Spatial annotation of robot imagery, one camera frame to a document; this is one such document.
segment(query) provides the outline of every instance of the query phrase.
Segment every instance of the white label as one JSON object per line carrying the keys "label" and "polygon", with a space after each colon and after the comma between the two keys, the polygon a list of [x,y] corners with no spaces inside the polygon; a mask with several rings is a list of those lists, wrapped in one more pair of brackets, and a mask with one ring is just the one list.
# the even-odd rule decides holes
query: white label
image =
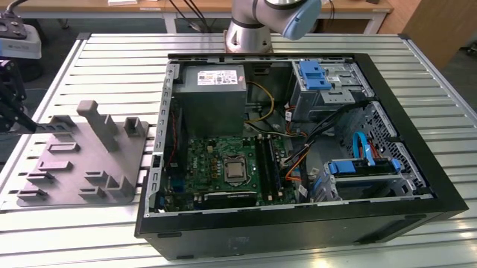
{"label": "white label", "polygon": [[384,8],[375,8],[372,9],[372,12],[388,12],[390,9],[384,9]]}
{"label": "white label", "polygon": [[160,11],[160,7],[140,7],[138,10],[152,10],[152,11]]}
{"label": "white label", "polygon": [[303,197],[307,196],[307,190],[304,189],[303,185],[299,185],[297,192],[301,194]]}
{"label": "white label", "polygon": [[236,71],[199,71],[196,75],[197,85],[236,85]]}
{"label": "white label", "polygon": [[288,111],[284,112],[284,120],[288,122],[291,122],[291,115],[292,115],[291,112],[288,112]]}
{"label": "white label", "polygon": [[339,82],[340,81],[336,76],[327,76],[325,78],[327,78],[328,82]]}

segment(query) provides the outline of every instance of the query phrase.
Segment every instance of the workbench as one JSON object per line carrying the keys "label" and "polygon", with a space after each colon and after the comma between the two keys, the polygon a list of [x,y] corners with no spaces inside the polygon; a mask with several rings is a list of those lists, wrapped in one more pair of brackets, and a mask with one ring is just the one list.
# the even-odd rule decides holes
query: workbench
{"label": "workbench", "polygon": [[[5,9],[10,0],[0,0]],[[205,18],[231,18],[231,0],[195,0]],[[364,34],[376,34],[386,14],[392,11],[387,0],[371,4],[363,0],[334,0],[334,19],[368,20]],[[181,0],[175,0],[185,17],[196,18]],[[317,16],[330,18],[331,5],[325,4]],[[176,19],[181,18],[168,0],[140,1],[137,4],[108,6],[106,0],[30,0],[21,4],[17,14],[22,18],[161,18],[168,34],[176,33]]]}
{"label": "workbench", "polygon": [[[128,205],[38,207],[16,205],[25,174],[36,165],[48,135],[22,135],[0,174],[1,267],[435,267],[477,262],[477,116],[410,40],[395,35],[308,35],[299,41],[272,36],[275,52],[362,52],[379,72],[440,163],[468,210],[426,224],[383,244],[165,261],[133,237],[140,185]],[[76,40],[33,120],[76,115],[78,101],[93,99],[114,121],[137,116],[157,122],[168,53],[223,52],[220,34],[93,34]],[[142,170],[150,164],[148,130]]]}

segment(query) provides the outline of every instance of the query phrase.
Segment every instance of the yellow wire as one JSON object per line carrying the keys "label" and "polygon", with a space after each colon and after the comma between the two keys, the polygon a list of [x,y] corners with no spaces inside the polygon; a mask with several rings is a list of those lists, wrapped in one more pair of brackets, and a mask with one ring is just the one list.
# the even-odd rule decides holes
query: yellow wire
{"label": "yellow wire", "polygon": [[273,97],[271,96],[268,90],[267,90],[261,85],[256,84],[256,83],[252,82],[252,81],[248,81],[247,84],[256,85],[256,86],[267,93],[268,98],[269,98],[269,101],[271,101],[271,106],[269,106],[269,111],[268,111],[268,113],[267,113],[264,116],[261,116],[260,118],[251,119],[251,120],[245,120],[247,123],[252,123],[252,122],[257,122],[257,121],[265,119],[265,118],[269,116],[269,114],[273,112],[275,100],[273,100]]}

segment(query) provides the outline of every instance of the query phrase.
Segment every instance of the green motherboard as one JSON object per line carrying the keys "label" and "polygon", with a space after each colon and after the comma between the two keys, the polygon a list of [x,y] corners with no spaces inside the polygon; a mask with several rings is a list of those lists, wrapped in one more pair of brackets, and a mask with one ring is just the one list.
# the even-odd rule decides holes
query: green motherboard
{"label": "green motherboard", "polygon": [[[253,192],[256,193],[255,206],[295,203],[291,183],[279,186],[267,183],[267,187],[276,188],[277,192],[273,197],[261,194],[260,172],[264,167],[257,161],[256,139],[256,137],[220,137],[188,140],[187,171],[181,193],[172,196],[168,211],[197,210],[195,204],[200,201],[201,194],[216,192]],[[279,162],[287,156],[284,141],[277,136],[272,137],[269,142],[271,161]]]}

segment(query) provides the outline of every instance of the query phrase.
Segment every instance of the slotted metal tabletop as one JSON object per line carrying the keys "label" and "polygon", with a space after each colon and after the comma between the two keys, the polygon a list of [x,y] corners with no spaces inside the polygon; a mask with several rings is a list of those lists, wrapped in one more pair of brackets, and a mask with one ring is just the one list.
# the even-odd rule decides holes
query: slotted metal tabletop
{"label": "slotted metal tabletop", "polygon": [[[0,267],[435,267],[477,263],[477,116],[411,41],[395,35],[272,36],[275,52],[362,52],[371,56],[404,111],[466,200],[468,211],[426,224],[387,243],[168,262],[133,237],[138,192],[128,205],[20,208],[16,191],[48,135],[24,135],[0,175]],[[114,121],[156,124],[168,53],[223,52],[220,34],[93,34],[77,40],[33,119],[77,122],[93,99]],[[154,127],[148,137],[153,137]],[[152,141],[142,168],[150,163]],[[138,182],[145,170],[140,171]]]}

